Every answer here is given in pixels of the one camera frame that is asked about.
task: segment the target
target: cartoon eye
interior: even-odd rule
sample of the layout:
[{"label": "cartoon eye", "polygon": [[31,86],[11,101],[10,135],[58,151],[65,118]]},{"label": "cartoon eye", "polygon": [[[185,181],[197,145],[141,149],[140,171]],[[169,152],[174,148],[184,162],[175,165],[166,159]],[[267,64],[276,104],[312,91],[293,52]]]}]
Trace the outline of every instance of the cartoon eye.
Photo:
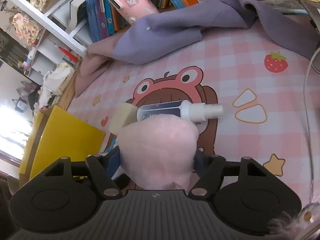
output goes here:
[{"label": "cartoon eye", "polygon": [[143,82],[143,83],[137,88],[137,93],[138,93],[139,95],[143,94],[144,92],[146,92],[146,91],[148,90],[149,86],[150,86],[149,81]]},{"label": "cartoon eye", "polygon": [[195,69],[189,69],[183,76],[181,76],[182,83],[188,84],[195,80],[198,76],[198,72]]}]

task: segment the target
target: strawberry print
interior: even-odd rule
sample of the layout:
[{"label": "strawberry print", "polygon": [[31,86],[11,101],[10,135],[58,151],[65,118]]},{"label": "strawberry print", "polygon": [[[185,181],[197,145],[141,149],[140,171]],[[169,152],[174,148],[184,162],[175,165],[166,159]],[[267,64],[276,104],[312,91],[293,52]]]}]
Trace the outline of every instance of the strawberry print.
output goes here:
[{"label": "strawberry print", "polygon": [[270,72],[279,73],[288,67],[286,60],[284,56],[280,55],[280,52],[270,52],[264,59],[264,65]]}]

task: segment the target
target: pink plush toy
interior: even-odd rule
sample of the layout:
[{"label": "pink plush toy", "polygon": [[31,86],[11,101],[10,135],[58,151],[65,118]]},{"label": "pink plush toy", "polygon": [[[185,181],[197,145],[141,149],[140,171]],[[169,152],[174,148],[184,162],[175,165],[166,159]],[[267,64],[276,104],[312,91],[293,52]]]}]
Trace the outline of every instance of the pink plush toy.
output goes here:
[{"label": "pink plush toy", "polygon": [[198,136],[192,122],[169,114],[132,123],[117,136],[121,166],[143,189],[187,190]]}]

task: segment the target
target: pink and white checkered mat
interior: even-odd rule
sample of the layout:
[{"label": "pink and white checkered mat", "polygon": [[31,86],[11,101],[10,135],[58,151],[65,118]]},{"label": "pink and white checkered mat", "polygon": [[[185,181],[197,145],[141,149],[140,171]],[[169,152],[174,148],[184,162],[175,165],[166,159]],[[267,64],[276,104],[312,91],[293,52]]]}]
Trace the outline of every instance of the pink and white checkered mat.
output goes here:
[{"label": "pink and white checkered mat", "polygon": [[[292,18],[308,24],[305,16]],[[137,106],[180,99],[215,103],[217,95],[226,114],[218,125],[216,121],[196,124],[201,132],[198,147],[228,161],[254,158],[305,205],[310,166],[302,88],[308,63],[270,41],[259,21],[249,30],[214,28],[204,33],[202,41],[149,64],[115,62],[72,100],[68,112],[106,132],[104,150],[110,135],[108,120],[121,102],[131,99]],[[307,106],[319,196],[320,75],[313,70]]]}]

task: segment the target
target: wire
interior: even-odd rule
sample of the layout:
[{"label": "wire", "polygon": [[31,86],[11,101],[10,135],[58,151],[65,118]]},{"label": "wire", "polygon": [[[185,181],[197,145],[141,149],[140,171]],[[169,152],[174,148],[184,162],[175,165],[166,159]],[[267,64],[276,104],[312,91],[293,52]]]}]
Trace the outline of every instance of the wire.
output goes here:
[{"label": "wire", "polygon": [[314,179],[315,179],[315,167],[313,163],[313,156],[312,156],[312,148],[311,148],[311,133],[310,133],[310,123],[309,123],[309,116],[308,116],[308,110],[307,110],[307,104],[306,104],[306,85],[308,76],[310,73],[310,69],[312,68],[313,61],[316,58],[316,56],[320,52],[320,47],[314,52],[313,56],[310,59],[310,63],[307,69],[306,76],[304,78],[303,82],[303,103],[304,103],[304,109],[306,111],[306,120],[307,120],[307,143],[308,143],[308,153],[309,153],[309,163],[310,163],[310,195],[309,195],[309,202],[312,203],[313,194],[314,194]]}]

